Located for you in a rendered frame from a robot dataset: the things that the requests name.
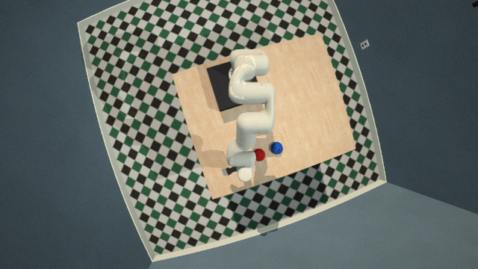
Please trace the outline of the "red dome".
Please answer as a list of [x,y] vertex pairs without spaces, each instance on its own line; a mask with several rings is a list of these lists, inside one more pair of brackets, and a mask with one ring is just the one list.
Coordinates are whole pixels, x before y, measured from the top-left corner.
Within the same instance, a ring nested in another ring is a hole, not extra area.
[[265,158],[265,152],[262,149],[256,149],[255,151],[256,154],[256,161],[262,161]]

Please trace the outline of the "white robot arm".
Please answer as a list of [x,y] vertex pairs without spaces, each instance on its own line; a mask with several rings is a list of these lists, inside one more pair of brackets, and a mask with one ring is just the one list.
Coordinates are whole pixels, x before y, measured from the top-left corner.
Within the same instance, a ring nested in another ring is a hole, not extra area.
[[227,163],[231,168],[221,169],[224,176],[237,171],[239,180],[248,182],[252,178],[256,154],[247,150],[254,147],[257,134],[271,133],[273,130],[275,89],[269,82],[249,82],[254,76],[268,74],[270,62],[263,50],[236,49],[231,53],[230,61],[233,67],[232,72],[229,70],[229,98],[237,104],[264,104],[265,107],[264,112],[246,112],[238,116],[236,138],[226,151]]

